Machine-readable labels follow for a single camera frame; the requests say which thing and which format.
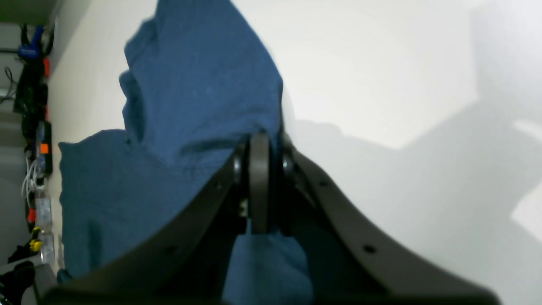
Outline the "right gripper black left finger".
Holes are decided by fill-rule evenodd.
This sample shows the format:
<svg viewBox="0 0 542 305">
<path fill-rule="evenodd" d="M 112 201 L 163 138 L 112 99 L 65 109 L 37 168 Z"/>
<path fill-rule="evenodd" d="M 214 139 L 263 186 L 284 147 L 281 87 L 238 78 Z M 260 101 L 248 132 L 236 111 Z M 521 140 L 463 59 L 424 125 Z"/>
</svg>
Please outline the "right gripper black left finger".
<svg viewBox="0 0 542 305">
<path fill-rule="evenodd" d="M 224 166 L 172 222 L 91 274 L 50 290 L 45 305 L 222 305 L 236 238 L 246 232 L 246 155 Z"/>
</svg>

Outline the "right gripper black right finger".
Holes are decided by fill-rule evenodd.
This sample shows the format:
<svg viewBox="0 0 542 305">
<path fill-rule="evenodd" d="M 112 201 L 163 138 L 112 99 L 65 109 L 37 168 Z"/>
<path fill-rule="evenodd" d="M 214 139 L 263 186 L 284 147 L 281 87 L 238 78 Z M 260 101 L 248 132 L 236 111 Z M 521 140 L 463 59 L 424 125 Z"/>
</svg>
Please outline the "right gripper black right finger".
<svg viewBox="0 0 542 305">
<path fill-rule="evenodd" d="M 498 305 L 490 290 L 380 230 L 282 136 L 277 222 L 306 255 L 315 305 Z"/>
</svg>

